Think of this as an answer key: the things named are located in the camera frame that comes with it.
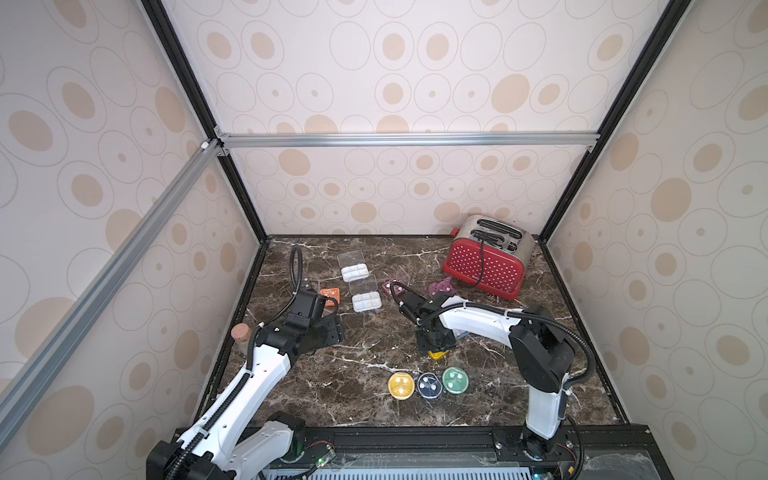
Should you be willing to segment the dark blue round pillbox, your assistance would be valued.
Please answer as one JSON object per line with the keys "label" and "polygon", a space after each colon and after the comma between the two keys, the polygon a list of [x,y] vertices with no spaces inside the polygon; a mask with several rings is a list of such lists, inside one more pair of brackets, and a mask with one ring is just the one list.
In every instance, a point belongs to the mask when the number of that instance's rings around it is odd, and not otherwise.
{"label": "dark blue round pillbox", "polygon": [[443,385],[435,373],[425,372],[416,380],[416,391],[426,400],[436,400],[442,395]]}

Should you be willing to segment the green round pillbox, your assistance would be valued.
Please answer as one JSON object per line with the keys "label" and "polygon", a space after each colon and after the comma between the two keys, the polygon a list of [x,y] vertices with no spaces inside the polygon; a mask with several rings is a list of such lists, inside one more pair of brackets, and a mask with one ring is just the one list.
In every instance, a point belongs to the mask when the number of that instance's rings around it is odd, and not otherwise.
{"label": "green round pillbox", "polygon": [[469,377],[461,368],[448,367],[442,374],[442,384],[446,392],[461,395],[469,387]]}

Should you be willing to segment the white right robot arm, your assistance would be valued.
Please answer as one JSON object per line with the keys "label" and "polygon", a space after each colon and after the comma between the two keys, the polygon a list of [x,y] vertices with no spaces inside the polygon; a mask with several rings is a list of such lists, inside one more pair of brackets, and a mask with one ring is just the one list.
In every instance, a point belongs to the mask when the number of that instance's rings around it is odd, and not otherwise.
{"label": "white right robot arm", "polygon": [[587,342],[539,305],[505,309],[445,292],[426,298],[398,281],[390,283],[390,293],[401,315],[415,325],[417,345],[423,352],[455,348],[457,330],[510,348],[528,385],[521,448],[534,461],[554,450],[573,387],[596,371],[596,358]]}

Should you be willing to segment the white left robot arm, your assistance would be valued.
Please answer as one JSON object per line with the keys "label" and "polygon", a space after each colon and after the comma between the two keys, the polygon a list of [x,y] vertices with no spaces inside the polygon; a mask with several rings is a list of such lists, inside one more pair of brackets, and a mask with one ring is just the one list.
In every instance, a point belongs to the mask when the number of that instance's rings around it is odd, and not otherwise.
{"label": "white left robot arm", "polygon": [[146,458],[149,479],[258,479],[274,461],[303,450],[304,422],[278,414],[256,433],[243,434],[262,403],[297,360],[339,344],[337,300],[313,289],[303,274],[303,252],[291,249],[287,304],[251,334],[245,363],[213,405],[176,441],[160,441]]}

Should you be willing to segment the yellow round pillbox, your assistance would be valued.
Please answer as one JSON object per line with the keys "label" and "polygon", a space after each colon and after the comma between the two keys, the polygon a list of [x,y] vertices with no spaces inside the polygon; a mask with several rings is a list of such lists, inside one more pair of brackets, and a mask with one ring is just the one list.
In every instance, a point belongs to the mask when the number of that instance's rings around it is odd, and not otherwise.
{"label": "yellow round pillbox", "polygon": [[396,400],[407,400],[414,394],[415,381],[406,372],[395,372],[390,376],[387,388],[390,395]]}

